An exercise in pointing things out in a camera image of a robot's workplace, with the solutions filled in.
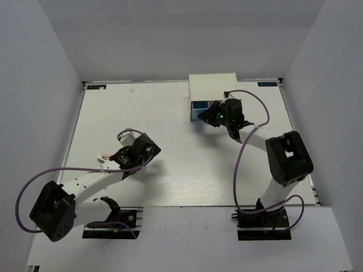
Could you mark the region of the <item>white drawer cabinet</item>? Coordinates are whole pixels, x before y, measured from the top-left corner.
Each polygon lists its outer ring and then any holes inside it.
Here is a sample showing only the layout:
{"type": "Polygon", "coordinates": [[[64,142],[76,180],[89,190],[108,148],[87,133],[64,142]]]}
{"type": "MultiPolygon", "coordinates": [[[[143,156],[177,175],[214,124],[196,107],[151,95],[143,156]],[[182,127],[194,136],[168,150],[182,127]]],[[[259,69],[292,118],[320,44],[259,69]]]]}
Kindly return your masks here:
{"type": "Polygon", "coordinates": [[[191,102],[223,100],[224,92],[236,89],[236,73],[189,74],[191,102]]]}

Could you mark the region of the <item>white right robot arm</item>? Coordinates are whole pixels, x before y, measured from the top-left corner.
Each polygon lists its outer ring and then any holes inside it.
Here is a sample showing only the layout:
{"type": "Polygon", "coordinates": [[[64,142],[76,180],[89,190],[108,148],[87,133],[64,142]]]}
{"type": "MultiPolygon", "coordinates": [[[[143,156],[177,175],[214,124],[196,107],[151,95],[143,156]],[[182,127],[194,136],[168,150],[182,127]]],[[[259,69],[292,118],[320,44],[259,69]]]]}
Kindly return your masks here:
{"type": "Polygon", "coordinates": [[[247,145],[267,153],[272,179],[256,203],[256,211],[240,210],[243,214],[256,214],[257,221],[269,226],[277,218],[276,210],[288,201],[293,188],[313,170],[313,162],[299,132],[283,134],[264,129],[266,123],[255,125],[245,119],[242,102],[238,99],[215,101],[197,118],[213,127],[224,126],[231,139],[242,144],[233,173],[233,197],[238,209],[237,173],[247,145]]]}

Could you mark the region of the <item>right blue table label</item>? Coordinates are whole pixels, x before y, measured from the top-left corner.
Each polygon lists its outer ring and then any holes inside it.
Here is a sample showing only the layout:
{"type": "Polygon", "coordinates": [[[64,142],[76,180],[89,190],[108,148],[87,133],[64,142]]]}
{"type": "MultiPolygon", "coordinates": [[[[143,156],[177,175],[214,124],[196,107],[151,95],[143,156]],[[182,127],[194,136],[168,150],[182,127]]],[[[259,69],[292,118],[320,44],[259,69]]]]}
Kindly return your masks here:
{"type": "Polygon", "coordinates": [[[259,87],[277,87],[278,84],[276,82],[258,82],[259,87]]]}

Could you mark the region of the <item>blue table label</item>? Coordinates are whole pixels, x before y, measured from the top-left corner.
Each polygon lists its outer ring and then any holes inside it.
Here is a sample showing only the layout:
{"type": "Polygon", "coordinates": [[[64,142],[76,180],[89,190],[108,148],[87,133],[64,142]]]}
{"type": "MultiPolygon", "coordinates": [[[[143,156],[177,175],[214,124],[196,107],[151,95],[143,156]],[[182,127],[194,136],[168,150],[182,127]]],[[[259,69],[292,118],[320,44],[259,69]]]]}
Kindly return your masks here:
{"type": "Polygon", "coordinates": [[[277,87],[278,84],[276,82],[258,82],[259,87],[277,87]]]}
{"type": "Polygon", "coordinates": [[[107,88],[106,84],[88,85],[87,90],[105,90],[107,88]]]}

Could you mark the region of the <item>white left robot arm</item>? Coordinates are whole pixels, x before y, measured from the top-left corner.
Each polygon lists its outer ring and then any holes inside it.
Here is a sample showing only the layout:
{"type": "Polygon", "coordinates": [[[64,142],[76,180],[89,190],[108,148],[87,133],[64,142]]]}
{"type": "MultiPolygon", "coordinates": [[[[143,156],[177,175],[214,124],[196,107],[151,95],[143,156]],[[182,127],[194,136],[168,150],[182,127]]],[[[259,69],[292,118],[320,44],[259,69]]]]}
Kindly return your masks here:
{"type": "Polygon", "coordinates": [[[133,224],[110,197],[96,194],[108,186],[136,174],[151,162],[161,148],[147,135],[140,135],[130,146],[123,146],[98,168],[63,184],[44,185],[30,219],[52,242],[63,239],[72,228],[130,229],[133,224]]]}

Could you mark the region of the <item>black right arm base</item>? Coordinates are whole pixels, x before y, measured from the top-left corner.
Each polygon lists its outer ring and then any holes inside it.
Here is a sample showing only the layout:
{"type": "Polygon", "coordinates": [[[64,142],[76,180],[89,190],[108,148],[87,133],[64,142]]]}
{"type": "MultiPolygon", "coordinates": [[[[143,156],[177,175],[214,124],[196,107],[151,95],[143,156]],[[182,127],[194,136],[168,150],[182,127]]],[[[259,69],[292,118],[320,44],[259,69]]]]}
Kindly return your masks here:
{"type": "Polygon", "coordinates": [[[258,214],[242,214],[236,210],[231,218],[237,222],[239,241],[291,240],[289,219],[284,208],[258,214]]]}

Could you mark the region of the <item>light blue small drawer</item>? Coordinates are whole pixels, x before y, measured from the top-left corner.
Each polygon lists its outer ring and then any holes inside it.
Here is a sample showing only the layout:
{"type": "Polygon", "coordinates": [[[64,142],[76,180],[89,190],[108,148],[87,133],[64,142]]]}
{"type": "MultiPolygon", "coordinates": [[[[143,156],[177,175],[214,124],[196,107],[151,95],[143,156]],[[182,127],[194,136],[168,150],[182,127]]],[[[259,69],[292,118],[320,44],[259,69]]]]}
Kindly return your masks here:
{"type": "Polygon", "coordinates": [[[190,121],[197,121],[199,118],[197,117],[200,113],[207,111],[214,101],[192,101],[191,102],[191,113],[190,113],[190,121]]]}

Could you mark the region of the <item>left blue table label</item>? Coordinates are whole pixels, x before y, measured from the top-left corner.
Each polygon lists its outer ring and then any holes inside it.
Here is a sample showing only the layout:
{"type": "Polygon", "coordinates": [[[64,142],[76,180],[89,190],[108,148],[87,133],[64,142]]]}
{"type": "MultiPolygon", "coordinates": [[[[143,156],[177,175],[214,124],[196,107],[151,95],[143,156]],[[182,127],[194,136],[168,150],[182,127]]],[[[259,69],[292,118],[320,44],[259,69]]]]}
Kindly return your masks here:
{"type": "Polygon", "coordinates": [[[87,90],[105,90],[107,88],[106,84],[88,85],[87,90]]]}

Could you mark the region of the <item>pink eraser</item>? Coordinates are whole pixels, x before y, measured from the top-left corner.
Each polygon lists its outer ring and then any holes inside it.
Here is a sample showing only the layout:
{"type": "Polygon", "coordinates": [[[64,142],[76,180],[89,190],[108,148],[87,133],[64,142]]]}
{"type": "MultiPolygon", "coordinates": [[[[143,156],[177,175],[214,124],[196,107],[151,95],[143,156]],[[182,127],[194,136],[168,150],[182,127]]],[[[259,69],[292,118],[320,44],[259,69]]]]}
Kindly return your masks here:
{"type": "Polygon", "coordinates": [[[108,154],[108,153],[99,153],[97,155],[97,159],[100,161],[100,162],[105,162],[107,160],[109,160],[109,157],[111,156],[111,154],[108,154]]]}

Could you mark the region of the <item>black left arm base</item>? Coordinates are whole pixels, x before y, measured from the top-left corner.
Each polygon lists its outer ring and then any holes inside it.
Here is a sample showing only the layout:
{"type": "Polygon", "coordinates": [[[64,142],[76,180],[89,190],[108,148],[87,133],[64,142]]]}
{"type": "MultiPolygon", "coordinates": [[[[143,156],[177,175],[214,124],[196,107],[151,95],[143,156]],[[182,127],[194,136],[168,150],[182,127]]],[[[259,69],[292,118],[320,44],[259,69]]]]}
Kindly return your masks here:
{"type": "Polygon", "coordinates": [[[114,209],[104,221],[84,226],[83,239],[134,240],[141,232],[143,208],[114,209]]]}

